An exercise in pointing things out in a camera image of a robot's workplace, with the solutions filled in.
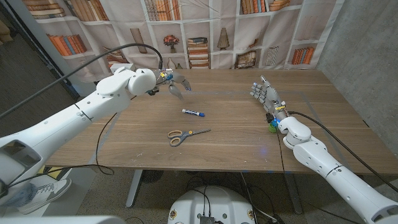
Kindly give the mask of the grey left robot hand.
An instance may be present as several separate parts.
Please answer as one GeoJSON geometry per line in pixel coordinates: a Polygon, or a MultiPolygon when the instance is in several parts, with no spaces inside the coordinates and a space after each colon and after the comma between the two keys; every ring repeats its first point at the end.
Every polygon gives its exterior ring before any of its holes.
{"type": "Polygon", "coordinates": [[[183,101],[181,91],[175,86],[176,83],[183,85],[184,89],[186,89],[187,91],[192,90],[190,83],[185,78],[185,76],[173,71],[171,68],[160,71],[159,76],[156,80],[155,88],[153,90],[156,92],[159,90],[159,87],[161,85],[167,85],[169,92],[173,96],[176,96],[179,100],[183,101]]]}

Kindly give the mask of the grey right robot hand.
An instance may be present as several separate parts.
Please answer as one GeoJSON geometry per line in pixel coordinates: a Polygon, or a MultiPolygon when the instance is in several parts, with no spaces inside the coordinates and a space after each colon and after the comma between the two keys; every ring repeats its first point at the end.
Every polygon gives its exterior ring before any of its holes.
{"type": "Polygon", "coordinates": [[[282,101],[276,90],[271,86],[270,82],[261,75],[261,84],[253,83],[250,95],[257,99],[265,111],[271,114],[277,122],[289,116],[285,101],[282,101]]]}

